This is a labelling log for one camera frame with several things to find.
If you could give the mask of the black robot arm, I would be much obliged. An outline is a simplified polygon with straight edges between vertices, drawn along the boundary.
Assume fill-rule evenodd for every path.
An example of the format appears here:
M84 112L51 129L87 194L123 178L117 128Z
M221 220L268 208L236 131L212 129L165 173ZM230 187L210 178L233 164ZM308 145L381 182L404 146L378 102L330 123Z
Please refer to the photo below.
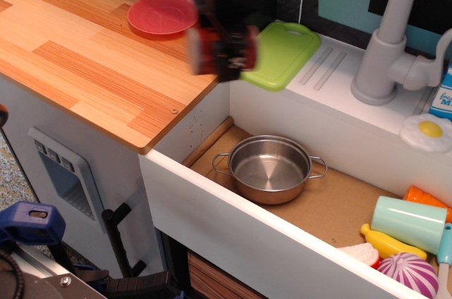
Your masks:
M187 32L193 73L222 83L253 70L258 34L274 19L273 6L274 0L196 0L199 24Z

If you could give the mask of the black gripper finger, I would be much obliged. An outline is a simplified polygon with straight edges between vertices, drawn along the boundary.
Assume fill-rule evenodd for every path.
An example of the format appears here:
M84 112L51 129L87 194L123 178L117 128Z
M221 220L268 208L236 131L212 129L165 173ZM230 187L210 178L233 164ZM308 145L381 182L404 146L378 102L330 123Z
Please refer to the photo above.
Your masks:
M215 41L215 71L220 83L240 77L247 63L247 44L244 39L228 42Z

